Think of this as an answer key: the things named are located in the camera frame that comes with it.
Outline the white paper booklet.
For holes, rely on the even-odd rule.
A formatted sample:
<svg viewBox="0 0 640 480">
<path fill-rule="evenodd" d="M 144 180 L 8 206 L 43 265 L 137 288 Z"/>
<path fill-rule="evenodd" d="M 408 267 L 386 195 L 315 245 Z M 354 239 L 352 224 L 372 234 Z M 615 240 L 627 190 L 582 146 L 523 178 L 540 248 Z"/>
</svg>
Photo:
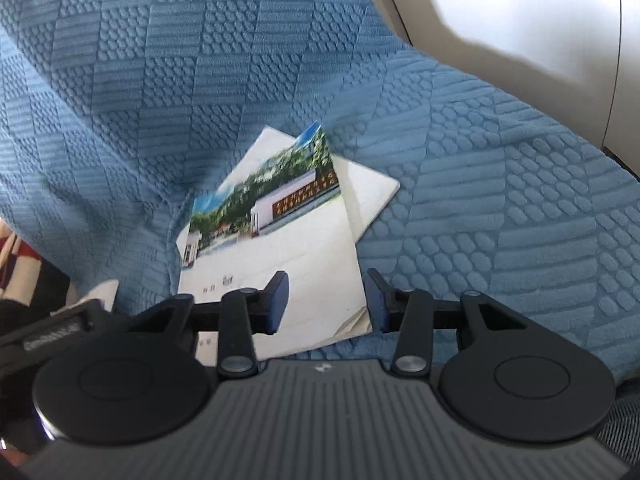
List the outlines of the white paper booklet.
<svg viewBox="0 0 640 480">
<path fill-rule="evenodd" d="M 182 266 L 350 266 L 397 180 L 331 154 L 321 127 L 297 138 L 265 128 L 178 237 Z"/>
</svg>

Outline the red black white striped blanket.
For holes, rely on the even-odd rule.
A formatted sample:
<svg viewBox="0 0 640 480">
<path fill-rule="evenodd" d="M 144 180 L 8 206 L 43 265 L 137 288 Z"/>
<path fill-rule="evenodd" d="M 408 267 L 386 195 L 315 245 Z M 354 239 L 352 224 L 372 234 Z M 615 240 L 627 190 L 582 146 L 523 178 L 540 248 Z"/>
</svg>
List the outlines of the red black white striped blanket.
<svg viewBox="0 0 640 480">
<path fill-rule="evenodd" d="M 76 297 L 70 278 L 1 221 L 1 298 L 52 312 Z"/>
</svg>

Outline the blue textured right pillow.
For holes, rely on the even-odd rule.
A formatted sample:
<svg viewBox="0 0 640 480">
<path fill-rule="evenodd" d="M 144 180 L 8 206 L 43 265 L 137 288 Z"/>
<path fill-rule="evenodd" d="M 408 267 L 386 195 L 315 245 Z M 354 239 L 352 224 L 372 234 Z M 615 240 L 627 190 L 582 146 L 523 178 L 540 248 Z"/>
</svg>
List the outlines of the blue textured right pillow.
<svg viewBox="0 0 640 480">
<path fill-rule="evenodd" d="M 334 151 L 399 190 L 357 245 L 394 286 L 475 289 L 639 370 L 639 183 L 533 107 L 411 50 L 359 60 L 298 100 Z"/>
</svg>

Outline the blue textured left pillow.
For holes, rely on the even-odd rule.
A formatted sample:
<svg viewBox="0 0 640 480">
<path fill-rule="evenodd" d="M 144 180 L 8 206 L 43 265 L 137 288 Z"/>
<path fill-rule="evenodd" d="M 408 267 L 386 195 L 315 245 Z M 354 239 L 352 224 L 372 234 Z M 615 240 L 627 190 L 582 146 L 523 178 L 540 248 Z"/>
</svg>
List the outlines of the blue textured left pillow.
<svg viewBox="0 0 640 480">
<path fill-rule="evenodd" d="M 372 0 L 1 0 L 1 215 L 138 312 L 178 275 L 184 208 L 264 125 L 350 102 L 407 51 Z"/>
</svg>

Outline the photo cover booklet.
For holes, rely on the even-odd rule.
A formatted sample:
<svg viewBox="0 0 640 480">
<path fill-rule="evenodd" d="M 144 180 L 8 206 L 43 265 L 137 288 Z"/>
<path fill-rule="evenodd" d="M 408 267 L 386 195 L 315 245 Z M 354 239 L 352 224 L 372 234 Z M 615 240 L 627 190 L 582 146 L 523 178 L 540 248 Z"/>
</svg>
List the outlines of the photo cover booklet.
<svg viewBox="0 0 640 480">
<path fill-rule="evenodd" d="M 288 276 L 277 331 L 254 338 L 259 359 L 370 332 L 345 197 L 319 124 L 296 139 L 262 130 L 217 192 L 195 201 L 180 240 L 179 289 L 196 302 Z"/>
</svg>

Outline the blue textured pillow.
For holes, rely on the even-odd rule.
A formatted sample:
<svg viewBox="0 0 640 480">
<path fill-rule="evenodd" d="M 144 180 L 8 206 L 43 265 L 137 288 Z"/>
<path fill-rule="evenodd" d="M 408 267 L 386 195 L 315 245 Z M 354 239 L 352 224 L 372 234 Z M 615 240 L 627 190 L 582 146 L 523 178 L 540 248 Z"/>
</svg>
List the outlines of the blue textured pillow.
<svg viewBox="0 0 640 480">
<path fill-rule="evenodd" d="M 264 125 L 350 102 L 407 51 L 372 0 L 1 0 L 1 215 L 138 312 L 178 275 L 184 208 Z"/>
<path fill-rule="evenodd" d="M 334 151 L 399 190 L 357 245 L 394 286 L 475 289 L 639 370 L 639 183 L 533 107 L 411 50 L 359 60 L 298 100 Z"/>
</svg>

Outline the thin white flexible booklet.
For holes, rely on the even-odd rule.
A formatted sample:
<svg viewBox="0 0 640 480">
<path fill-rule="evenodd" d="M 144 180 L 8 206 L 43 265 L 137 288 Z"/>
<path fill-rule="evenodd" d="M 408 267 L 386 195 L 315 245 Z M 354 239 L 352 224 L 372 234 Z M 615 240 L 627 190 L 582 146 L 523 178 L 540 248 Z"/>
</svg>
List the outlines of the thin white flexible booklet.
<svg viewBox="0 0 640 480">
<path fill-rule="evenodd" d="M 119 280 L 104 281 L 89 290 L 81 300 L 99 300 L 103 309 L 107 312 L 111 312 L 117 296 L 118 286 Z"/>
</svg>

